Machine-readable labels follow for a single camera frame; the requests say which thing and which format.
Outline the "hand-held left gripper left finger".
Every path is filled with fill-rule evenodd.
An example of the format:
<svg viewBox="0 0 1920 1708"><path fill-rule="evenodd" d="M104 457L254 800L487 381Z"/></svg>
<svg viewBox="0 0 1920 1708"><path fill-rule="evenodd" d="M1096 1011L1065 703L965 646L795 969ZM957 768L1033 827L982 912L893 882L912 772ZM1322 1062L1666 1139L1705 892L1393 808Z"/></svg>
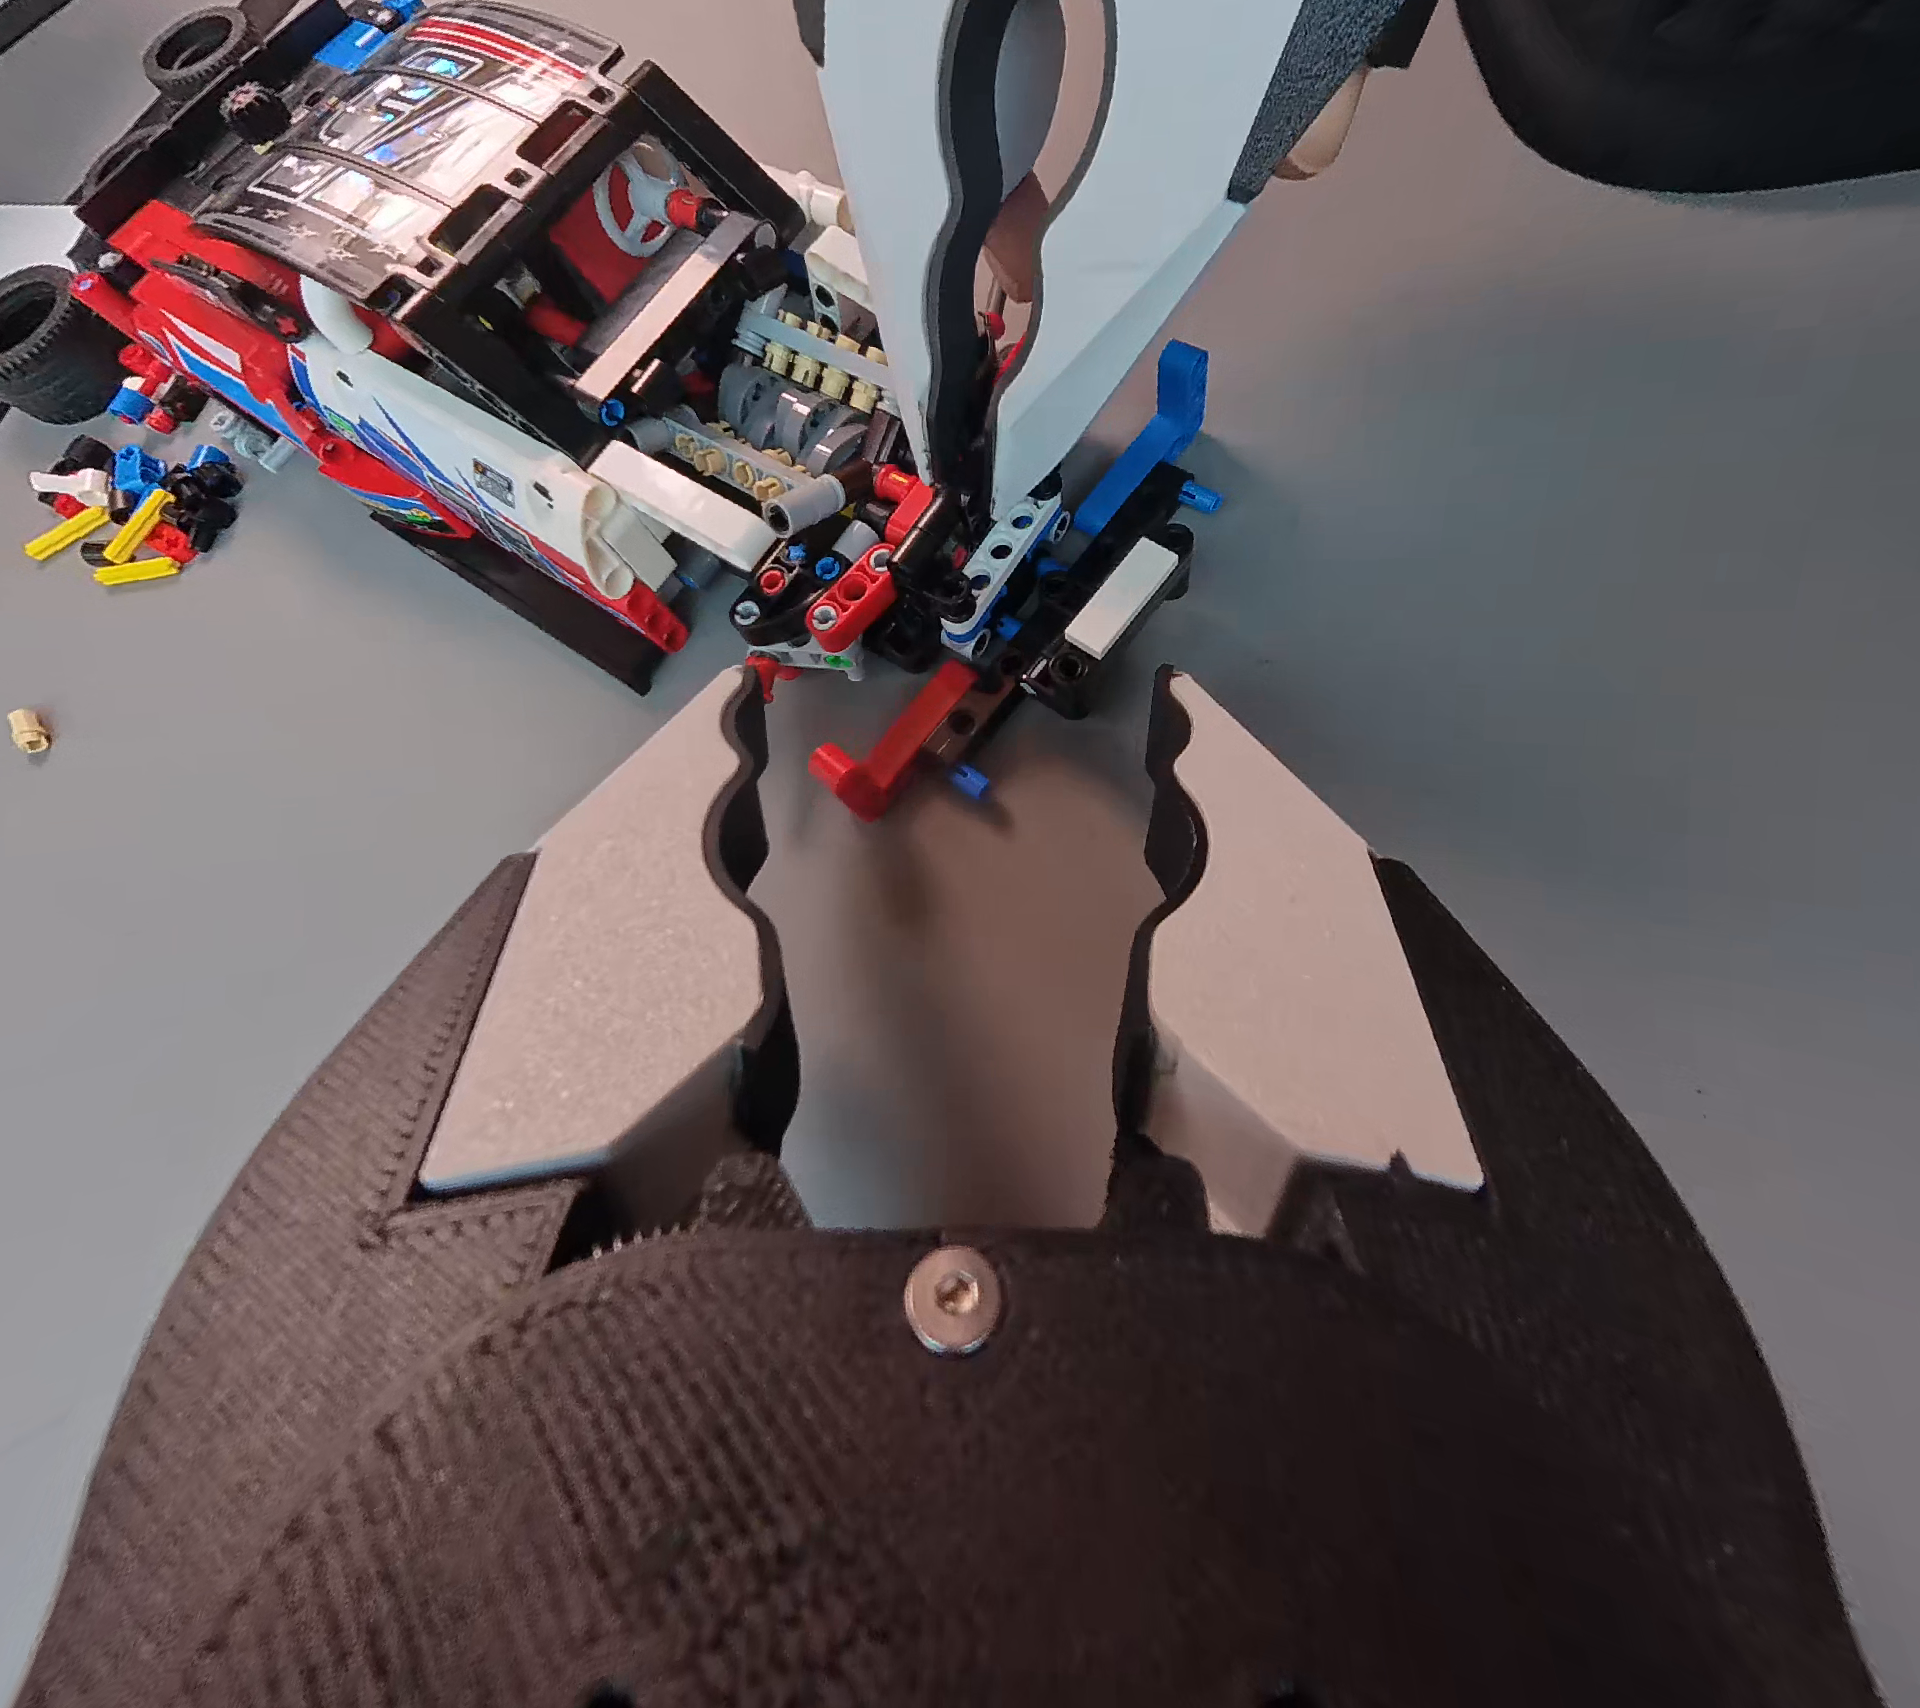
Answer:
<svg viewBox="0 0 1920 1708"><path fill-rule="evenodd" d="M801 1045L766 859L755 669L728 669L542 835L420 1165L428 1197L587 1178L619 1228L780 1153Z"/></svg>

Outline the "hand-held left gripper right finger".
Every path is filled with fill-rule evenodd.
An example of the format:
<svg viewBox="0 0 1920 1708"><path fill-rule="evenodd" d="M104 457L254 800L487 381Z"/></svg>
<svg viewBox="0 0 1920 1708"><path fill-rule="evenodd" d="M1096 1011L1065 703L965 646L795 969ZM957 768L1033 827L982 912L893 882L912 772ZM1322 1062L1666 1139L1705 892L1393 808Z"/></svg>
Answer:
<svg viewBox="0 0 1920 1708"><path fill-rule="evenodd" d="M1147 867L1115 1118L1195 1168L1211 1228L1263 1237L1306 1165L1479 1193L1367 844L1201 684L1164 669L1147 728Z"/></svg>

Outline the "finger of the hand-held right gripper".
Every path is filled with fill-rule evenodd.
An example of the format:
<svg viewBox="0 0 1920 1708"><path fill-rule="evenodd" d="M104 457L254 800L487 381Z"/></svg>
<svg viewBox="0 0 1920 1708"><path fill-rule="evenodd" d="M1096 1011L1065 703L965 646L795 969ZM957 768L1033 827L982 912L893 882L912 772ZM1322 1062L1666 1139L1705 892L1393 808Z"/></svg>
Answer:
<svg viewBox="0 0 1920 1708"><path fill-rule="evenodd" d="M1238 224L1230 177L1302 7L1104 4L1104 118L1043 235L1036 323L998 396L998 498L1073 447Z"/></svg>
<svg viewBox="0 0 1920 1708"><path fill-rule="evenodd" d="M998 65L1018 0L826 0L818 88L912 446L977 489L975 269L1004 206Z"/></svg>

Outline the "black toy beam assembly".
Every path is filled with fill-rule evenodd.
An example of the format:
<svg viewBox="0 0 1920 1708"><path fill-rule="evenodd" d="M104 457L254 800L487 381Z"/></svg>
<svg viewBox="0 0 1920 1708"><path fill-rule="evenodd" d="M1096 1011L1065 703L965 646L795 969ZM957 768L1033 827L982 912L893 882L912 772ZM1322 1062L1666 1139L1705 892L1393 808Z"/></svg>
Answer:
<svg viewBox="0 0 1920 1708"><path fill-rule="evenodd" d="M849 597L854 585L893 592L865 634L903 640L905 627L939 620L939 664L888 730L859 757L834 744L817 748L811 772L863 822L876 822L899 793L924 770L943 777L970 798L988 793L972 753L1022 707L1062 718L1085 718L1147 620L1186 592L1192 531L1180 508L1215 514L1217 495L1195 485L1178 465L1204 423L1208 352L1169 344L1159 352L1157 412L1097 476L1075 508L1062 492L1030 495L982 539L951 556L939 585L912 590L899 550L876 545L834 585L834 614L865 618ZM1124 550L1164 539L1186 552L1186 580L1100 664L1065 650L1069 618L1091 597Z"/></svg>

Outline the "small black white toy brick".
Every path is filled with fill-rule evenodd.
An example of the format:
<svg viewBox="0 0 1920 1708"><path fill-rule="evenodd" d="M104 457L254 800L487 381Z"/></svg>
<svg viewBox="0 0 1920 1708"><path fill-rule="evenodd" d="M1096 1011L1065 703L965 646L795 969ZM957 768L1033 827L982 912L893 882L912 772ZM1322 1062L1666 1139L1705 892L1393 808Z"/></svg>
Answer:
<svg viewBox="0 0 1920 1708"><path fill-rule="evenodd" d="M1090 664L1107 659L1147 614L1186 580L1186 552L1164 539L1136 539L1091 597L1069 618L1065 650Z"/></svg>

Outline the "white blue toy race car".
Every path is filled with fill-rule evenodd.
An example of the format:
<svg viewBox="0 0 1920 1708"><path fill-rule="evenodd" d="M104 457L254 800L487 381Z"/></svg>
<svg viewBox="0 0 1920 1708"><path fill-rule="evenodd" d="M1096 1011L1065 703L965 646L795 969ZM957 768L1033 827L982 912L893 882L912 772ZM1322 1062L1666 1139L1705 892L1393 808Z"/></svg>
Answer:
<svg viewBox="0 0 1920 1708"><path fill-rule="evenodd" d="M317 0L254 34L75 192L87 421L187 379L232 453L300 447L636 689L719 570L766 671L863 679L811 609L924 489L846 195L522 7Z"/></svg>

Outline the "grey desk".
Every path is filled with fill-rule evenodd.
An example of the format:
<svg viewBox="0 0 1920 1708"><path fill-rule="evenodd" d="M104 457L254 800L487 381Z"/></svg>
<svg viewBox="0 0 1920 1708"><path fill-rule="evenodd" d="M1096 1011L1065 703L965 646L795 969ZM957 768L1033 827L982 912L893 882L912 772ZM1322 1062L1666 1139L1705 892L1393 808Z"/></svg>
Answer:
<svg viewBox="0 0 1920 1708"><path fill-rule="evenodd" d="M899 689L785 686L755 895L801 971L829 1224L1100 1198L1172 664L1403 859L1668 1168L1798 1423L1854 1632L1916 1702L1916 186L1651 202L1529 158L1444 4L1322 180L1172 323L1211 352L1192 592L995 796L807 778ZM33 568L3 429L3 1700L206 1219L489 864L650 699L309 465L152 592Z"/></svg>

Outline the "person's right hand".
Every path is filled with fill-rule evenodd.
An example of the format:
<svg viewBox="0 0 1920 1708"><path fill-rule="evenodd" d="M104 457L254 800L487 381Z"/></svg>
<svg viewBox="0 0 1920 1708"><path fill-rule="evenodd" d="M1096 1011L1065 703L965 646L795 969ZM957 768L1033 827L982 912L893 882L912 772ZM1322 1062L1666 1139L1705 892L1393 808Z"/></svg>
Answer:
<svg viewBox="0 0 1920 1708"><path fill-rule="evenodd" d="M1328 106L1275 162L1275 169L1271 172L1272 180L1311 180L1341 158L1356 124L1356 107L1362 103L1367 75L1370 65L1364 61L1350 72L1341 88L1330 91Z"/></svg>

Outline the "pile of mixed toy pieces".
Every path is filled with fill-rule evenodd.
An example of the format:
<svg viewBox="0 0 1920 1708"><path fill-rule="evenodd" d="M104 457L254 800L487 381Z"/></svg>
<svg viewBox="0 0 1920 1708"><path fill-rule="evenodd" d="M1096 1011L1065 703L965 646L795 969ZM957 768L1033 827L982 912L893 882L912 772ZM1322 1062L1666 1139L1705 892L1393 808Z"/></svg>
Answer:
<svg viewBox="0 0 1920 1708"><path fill-rule="evenodd" d="M246 476L217 438L232 423L187 379L131 375L107 403L104 426L67 438L30 474L43 514L25 561L75 556L112 585L168 580L206 559L239 523Z"/></svg>

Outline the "black rubber toy tire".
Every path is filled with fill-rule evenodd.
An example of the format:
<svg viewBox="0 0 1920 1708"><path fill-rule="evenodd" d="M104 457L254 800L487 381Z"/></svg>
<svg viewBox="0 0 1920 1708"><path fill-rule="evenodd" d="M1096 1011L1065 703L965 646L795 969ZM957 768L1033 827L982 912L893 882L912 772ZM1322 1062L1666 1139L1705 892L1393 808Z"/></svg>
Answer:
<svg viewBox="0 0 1920 1708"><path fill-rule="evenodd" d="M250 20L237 7L208 7L163 28L141 53L141 77L184 103L228 77L258 46Z"/></svg>
<svg viewBox="0 0 1920 1708"><path fill-rule="evenodd" d="M3 407L55 426L88 416L64 359L64 318L67 269L36 265L3 281Z"/></svg>

